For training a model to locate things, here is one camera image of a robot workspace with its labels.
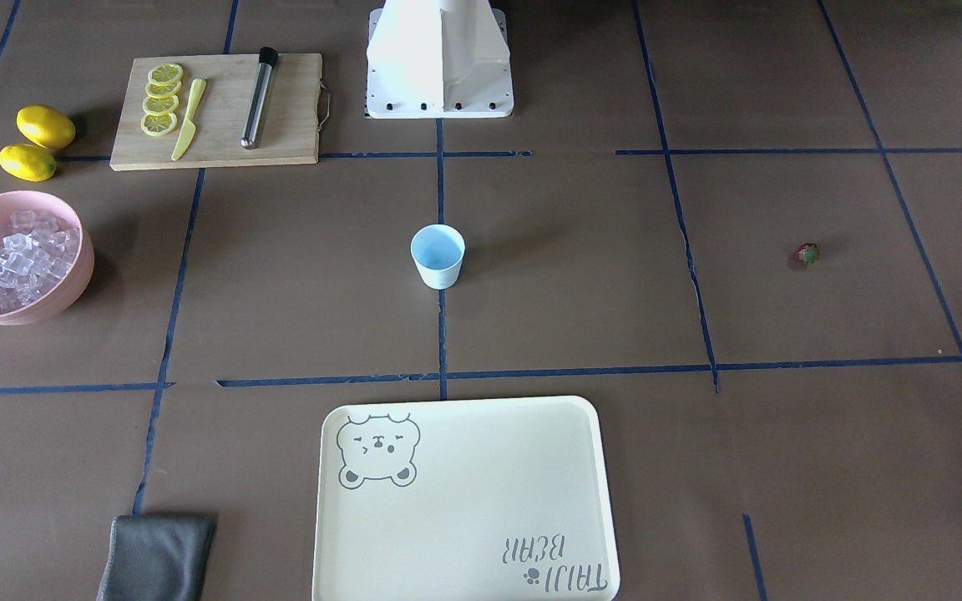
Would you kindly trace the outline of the red strawberry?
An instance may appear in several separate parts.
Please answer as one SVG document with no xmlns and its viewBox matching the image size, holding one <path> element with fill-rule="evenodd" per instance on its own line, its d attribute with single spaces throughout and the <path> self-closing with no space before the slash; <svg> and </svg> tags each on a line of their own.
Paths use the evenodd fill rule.
<svg viewBox="0 0 962 601">
<path fill-rule="evenodd" d="M 821 250 L 817 244 L 805 243 L 798 247 L 795 256 L 797 257 L 798 262 L 806 265 L 812 265 L 820 260 Z"/>
</svg>

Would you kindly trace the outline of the cream bear serving tray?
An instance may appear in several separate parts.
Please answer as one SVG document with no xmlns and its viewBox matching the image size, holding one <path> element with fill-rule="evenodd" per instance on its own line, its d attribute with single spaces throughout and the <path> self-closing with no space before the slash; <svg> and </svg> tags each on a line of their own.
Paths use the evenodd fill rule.
<svg viewBox="0 0 962 601">
<path fill-rule="evenodd" d="M 612 600 L 598 412 L 581 396 L 336 408 L 313 559 L 314 600 Z"/>
</svg>

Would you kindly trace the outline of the wooden cutting board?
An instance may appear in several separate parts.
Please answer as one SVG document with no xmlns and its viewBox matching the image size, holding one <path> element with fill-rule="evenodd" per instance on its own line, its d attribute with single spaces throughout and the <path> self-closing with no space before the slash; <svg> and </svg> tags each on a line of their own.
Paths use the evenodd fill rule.
<svg viewBox="0 0 962 601">
<path fill-rule="evenodd" d="M 207 87 L 195 115 L 197 134 L 190 148 L 174 160 L 171 151 L 180 131 L 153 137 L 141 130 L 148 72 L 176 63 L 185 71 L 180 106 L 185 114 L 191 81 Z M 265 98 L 257 146 L 241 147 L 255 87 L 257 54 L 221 56 L 164 56 L 135 58 L 119 115 L 117 136 L 109 164 L 115 171 L 197 169 L 244 166 L 290 166 L 318 161 L 318 99 L 321 97 L 323 57 L 319 53 L 282 53 L 272 72 Z"/>
</svg>

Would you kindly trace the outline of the grey folded cloth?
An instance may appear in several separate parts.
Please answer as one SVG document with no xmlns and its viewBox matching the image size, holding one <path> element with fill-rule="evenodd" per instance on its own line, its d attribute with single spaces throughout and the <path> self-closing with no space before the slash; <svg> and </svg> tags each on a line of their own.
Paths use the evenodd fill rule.
<svg viewBox="0 0 962 601">
<path fill-rule="evenodd" d="M 97 600 L 199 600 L 216 521 L 210 516 L 118 516 Z"/>
</svg>

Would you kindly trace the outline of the pink bowl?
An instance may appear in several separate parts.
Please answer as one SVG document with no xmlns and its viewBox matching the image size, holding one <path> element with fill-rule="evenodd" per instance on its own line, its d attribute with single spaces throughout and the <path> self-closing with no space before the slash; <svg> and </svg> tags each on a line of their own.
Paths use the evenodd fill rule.
<svg viewBox="0 0 962 601">
<path fill-rule="evenodd" d="M 16 210 L 46 212 L 80 228 L 81 248 L 77 262 L 62 284 L 55 286 L 42 300 L 30 306 L 0 315 L 0 325 L 26 325 L 41 322 L 65 311 L 89 284 L 94 269 L 94 250 L 90 236 L 84 231 L 75 210 L 56 195 L 34 190 L 14 190 L 0 194 L 0 225 L 10 221 Z"/>
</svg>

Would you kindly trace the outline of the steel muddler black tip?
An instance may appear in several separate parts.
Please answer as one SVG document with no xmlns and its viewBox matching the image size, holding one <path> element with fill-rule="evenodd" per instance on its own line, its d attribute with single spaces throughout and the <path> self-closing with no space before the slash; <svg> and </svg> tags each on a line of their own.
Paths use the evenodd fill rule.
<svg viewBox="0 0 962 601">
<path fill-rule="evenodd" d="M 256 81 L 253 85 L 251 95 L 251 105 L 240 137 L 240 146 L 243 149 L 254 149 L 259 141 L 262 119 L 265 111 L 265 104 L 272 74 L 275 72 L 279 54 L 271 47 L 262 47 L 257 54 Z"/>
</svg>

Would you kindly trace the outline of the lemon slice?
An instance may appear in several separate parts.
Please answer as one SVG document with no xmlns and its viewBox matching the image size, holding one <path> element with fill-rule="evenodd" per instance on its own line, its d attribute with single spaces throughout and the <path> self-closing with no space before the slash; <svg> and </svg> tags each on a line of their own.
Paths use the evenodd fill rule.
<svg viewBox="0 0 962 601">
<path fill-rule="evenodd" d="M 145 114 L 139 125 L 142 133 L 150 137 L 163 137 L 176 129 L 177 117 L 175 113 Z"/>
<path fill-rule="evenodd" d="M 146 77 L 152 85 L 176 85 L 183 78 L 184 72 L 177 63 L 164 63 L 151 68 Z"/>
<path fill-rule="evenodd" d="M 144 113 L 146 115 L 166 115 L 175 113 L 179 105 L 179 96 L 176 94 L 164 96 L 163 98 L 152 98 L 152 96 L 146 96 L 144 103 L 142 104 L 142 108 L 144 108 Z"/>
<path fill-rule="evenodd" d="M 182 88 L 182 81 L 176 80 L 173 83 L 148 83 L 145 85 L 145 92 L 148 98 L 172 98 Z"/>
</svg>

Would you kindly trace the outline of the whole yellow lemon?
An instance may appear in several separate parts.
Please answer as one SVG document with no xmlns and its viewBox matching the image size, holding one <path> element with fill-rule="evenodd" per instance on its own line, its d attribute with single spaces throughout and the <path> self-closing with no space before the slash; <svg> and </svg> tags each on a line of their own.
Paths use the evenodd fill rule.
<svg viewBox="0 0 962 601">
<path fill-rule="evenodd" d="M 46 105 L 30 105 L 19 109 L 16 125 L 20 133 L 38 147 L 60 151 L 73 143 L 77 129 L 72 119 Z"/>
<path fill-rule="evenodd" d="M 57 172 L 57 160 L 48 149 L 33 144 L 9 144 L 0 149 L 0 167 L 16 179 L 42 182 Z"/>
</svg>

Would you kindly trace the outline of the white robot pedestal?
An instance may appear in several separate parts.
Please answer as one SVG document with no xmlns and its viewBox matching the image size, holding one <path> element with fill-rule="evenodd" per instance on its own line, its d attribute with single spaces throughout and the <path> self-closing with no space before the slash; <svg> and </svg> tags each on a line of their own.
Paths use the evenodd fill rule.
<svg viewBox="0 0 962 601">
<path fill-rule="evenodd" d="M 500 119 L 515 98 L 504 12 L 489 1 L 386 1 L 369 14 L 371 119 Z"/>
</svg>

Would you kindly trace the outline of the yellow plastic knife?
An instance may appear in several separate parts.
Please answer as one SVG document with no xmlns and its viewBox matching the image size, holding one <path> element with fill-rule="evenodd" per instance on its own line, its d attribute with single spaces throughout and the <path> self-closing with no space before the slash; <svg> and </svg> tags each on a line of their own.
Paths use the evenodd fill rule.
<svg viewBox="0 0 962 601">
<path fill-rule="evenodd" d="M 184 119 L 180 125 L 179 136 L 177 136 L 175 147 L 172 149 L 170 156 L 172 161 L 183 159 L 187 149 L 190 148 L 192 141 L 195 139 L 195 134 L 197 134 L 195 115 L 198 113 L 206 87 L 207 81 L 205 79 L 195 78 L 191 81 Z"/>
</svg>

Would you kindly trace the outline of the clear ice cube pile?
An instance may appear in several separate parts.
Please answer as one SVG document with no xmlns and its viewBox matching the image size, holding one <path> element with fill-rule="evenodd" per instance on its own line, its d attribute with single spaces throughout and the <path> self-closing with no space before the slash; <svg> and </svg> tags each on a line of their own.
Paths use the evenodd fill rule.
<svg viewBox="0 0 962 601">
<path fill-rule="evenodd" d="M 62 284 L 81 248 L 80 228 L 46 212 L 16 210 L 0 225 L 0 315 Z"/>
</svg>

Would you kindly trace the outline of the light blue plastic cup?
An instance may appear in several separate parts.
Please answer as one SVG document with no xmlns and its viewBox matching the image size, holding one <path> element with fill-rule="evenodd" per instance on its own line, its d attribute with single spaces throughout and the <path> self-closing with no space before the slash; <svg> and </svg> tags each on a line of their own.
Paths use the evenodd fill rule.
<svg viewBox="0 0 962 601">
<path fill-rule="evenodd" d="M 413 263 L 424 285 L 446 290 L 458 281 L 465 256 L 464 237 L 450 225 L 427 225 L 411 240 Z"/>
</svg>

